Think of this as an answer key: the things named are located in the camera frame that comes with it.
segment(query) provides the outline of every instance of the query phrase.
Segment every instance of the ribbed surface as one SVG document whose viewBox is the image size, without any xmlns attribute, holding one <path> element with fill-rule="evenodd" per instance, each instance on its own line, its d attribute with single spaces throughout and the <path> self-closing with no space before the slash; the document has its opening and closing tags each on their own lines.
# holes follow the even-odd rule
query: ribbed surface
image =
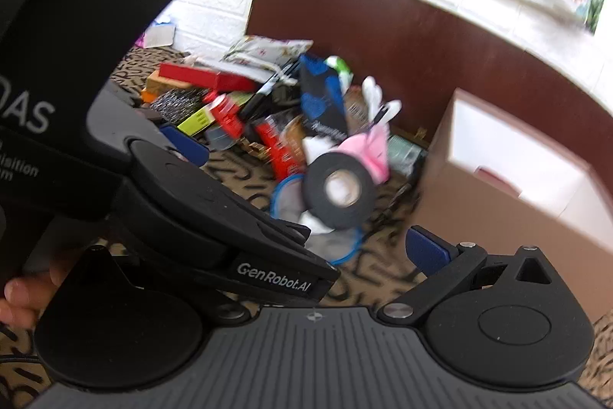
<svg viewBox="0 0 613 409">
<path fill-rule="evenodd" d="M 317 312 L 313 321 L 313 310 L 265 308 L 247 326 L 216 331 L 170 382 L 114 395 L 56 384 L 29 409 L 601 407 L 573 384 L 537 394 L 471 386 L 436 364 L 412 330 L 381 325 L 365 308 Z"/>
</svg>

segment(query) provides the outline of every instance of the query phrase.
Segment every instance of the pink object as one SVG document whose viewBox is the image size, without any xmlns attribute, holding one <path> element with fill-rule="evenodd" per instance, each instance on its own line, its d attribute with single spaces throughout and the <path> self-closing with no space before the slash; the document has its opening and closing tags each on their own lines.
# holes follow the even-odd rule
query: pink object
<svg viewBox="0 0 613 409">
<path fill-rule="evenodd" d="M 389 179 L 387 137 L 387 126 L 376 124 L 369 132 L 348 137 L 332 151 L 340 151 L 357 158 L 369 171 L 375 184 L 382 184 Z"/>
</svg>

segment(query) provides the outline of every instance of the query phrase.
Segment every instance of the brown patterned fabric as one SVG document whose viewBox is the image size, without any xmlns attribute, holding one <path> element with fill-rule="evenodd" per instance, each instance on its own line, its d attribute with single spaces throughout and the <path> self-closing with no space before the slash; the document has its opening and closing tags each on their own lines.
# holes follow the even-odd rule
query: brown patterned fabric
<svg viewBox="0 0 613 409">
<path fill-rule="evenodd" d="M 159 62 L 178 61 L 180 57 L 179 53 L 169 49 L 135 48 L 118 66 L 112 79 L 137 92 Z M 268 165 L 240 151 L 226 151 L 212 153 L 204 170 L 256 207 L 269 209 L 276 183 Z M 401 177 L 393 176 L 379 188 L 373 217 L 387 205 L 401 182 Z M 368 238 L 360 251 L 340 266 L 341 277 L 322 305 L 377 307 L 424 279 L 415 267 L 399 262 L 393 256 L 409 209 L 401 206 L 383 229 Z M 124 250 L 120 245 L 111 246 L 112 253 Z M 613 311 L 600 319 L 595 328 L 596 343 L 580 384 L 613 408 Z M 0 392 L 15 407 L 21 408 L 49 383 L 33 352 L 31 332 L 0 327 Z"/>
</svg>

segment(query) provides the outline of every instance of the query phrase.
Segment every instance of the pile of objects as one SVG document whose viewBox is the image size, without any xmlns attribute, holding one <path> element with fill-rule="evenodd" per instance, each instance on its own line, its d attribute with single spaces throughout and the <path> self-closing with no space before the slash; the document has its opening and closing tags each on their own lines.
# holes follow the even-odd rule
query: pile of objects
<svg viewBox="0 0 613 409">
<path fill-rule="evenodd" d="M 425 152 L 390 134 L 399 100 L 384 102 L 371 76 L 352 85 L 345 61 L 314 56 L 312 45 L 245 36 L 220 61 L 162 63 L 142 91 L 143 113 L 197 165 L 209 150 L 236 147 L 270 163 L 279 182 L 271 215 L 308 227 L 306 247 L 339 264 L 363 240 L 376 186 L 390 169 L 406 176 L 393 210 Z"/>
</svg>

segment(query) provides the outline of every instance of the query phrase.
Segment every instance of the wooden headboard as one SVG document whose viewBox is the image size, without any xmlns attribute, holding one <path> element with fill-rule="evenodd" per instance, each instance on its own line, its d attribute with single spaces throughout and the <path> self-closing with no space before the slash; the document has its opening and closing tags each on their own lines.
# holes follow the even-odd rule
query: wooden headboard
<svg viewBox="0 0 613 409">
<path fill-rule="evenodd" d="M 431 138 L 456 87 L 543 131 L 613 191 L 613 117 L 566 77 L 496 35 L 421 0 L 253 0 L 248 34 L 313 39 L 356 80 L 401 99 L 393 122 Z"/>
</svg>

